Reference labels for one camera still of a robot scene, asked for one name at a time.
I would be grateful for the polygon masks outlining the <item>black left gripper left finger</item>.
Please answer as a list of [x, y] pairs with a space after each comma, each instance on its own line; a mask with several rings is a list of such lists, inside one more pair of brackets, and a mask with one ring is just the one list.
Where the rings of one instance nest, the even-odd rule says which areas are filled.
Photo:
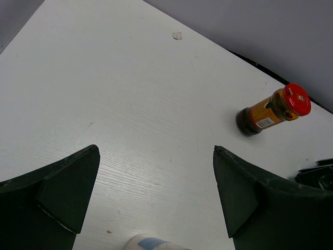
[[1, 182], [1, 249], [72, 249], [81, 233], [100, 163], [90, 145]]

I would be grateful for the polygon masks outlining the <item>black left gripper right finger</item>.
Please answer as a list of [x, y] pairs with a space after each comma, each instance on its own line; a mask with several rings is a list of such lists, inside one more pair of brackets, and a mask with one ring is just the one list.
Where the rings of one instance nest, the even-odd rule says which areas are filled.
[[213, 168], [235, 249], [332, 249], [332, 192], [257, 167], [222, 146]]

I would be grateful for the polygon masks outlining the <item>blue-label white shaker bottle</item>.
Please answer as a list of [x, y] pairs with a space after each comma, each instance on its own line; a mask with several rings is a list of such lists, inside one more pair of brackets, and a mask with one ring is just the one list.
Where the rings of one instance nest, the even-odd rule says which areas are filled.
[[162, 240], [148, 234], [138, 234], [132, 237], [125, 245], [124, 250], [186, 250], [175, 243]]

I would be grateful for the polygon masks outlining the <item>red-capped brown sauce jar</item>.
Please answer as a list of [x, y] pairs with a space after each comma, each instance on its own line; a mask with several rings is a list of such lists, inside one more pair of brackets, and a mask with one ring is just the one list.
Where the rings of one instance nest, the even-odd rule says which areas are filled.
[[268, 98], [241, 110], [236, 115], [236, 125], [243, 135], [253, 136], [279, 123], [306, 116], [311, 109], [307, 92], [289, 83]]

